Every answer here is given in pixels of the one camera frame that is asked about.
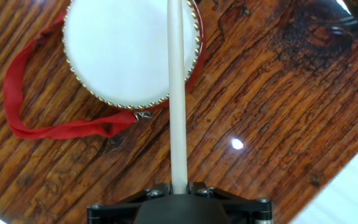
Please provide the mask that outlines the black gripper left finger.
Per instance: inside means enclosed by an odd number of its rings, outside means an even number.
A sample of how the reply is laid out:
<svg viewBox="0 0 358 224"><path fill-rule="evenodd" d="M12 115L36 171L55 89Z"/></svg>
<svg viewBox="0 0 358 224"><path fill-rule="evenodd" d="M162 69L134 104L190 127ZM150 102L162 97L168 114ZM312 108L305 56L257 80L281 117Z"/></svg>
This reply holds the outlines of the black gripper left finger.
<svg viewBox="0 0 358 224"><path fill-rule="evenodd" d="M112 205L91 205L87 207L87 224L133 224L144 202L167 195L170 195L170 184L157 184Z"/></svg>

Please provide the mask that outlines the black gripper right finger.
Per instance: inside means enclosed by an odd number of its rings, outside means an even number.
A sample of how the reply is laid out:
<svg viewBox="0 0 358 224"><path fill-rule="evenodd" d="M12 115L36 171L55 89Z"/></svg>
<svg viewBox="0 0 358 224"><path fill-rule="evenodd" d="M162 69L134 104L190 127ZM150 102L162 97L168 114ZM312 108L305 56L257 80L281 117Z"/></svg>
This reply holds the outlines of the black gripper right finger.
<svg viewBox="0 0 358 224"><path fill-rule="evenodd" d="M229 223L273 224L273 204L266 198L242 198L217 187L208 187L204 182L190 182L188 193L217 202L222 208L219 213L225 214Z"/></svg>

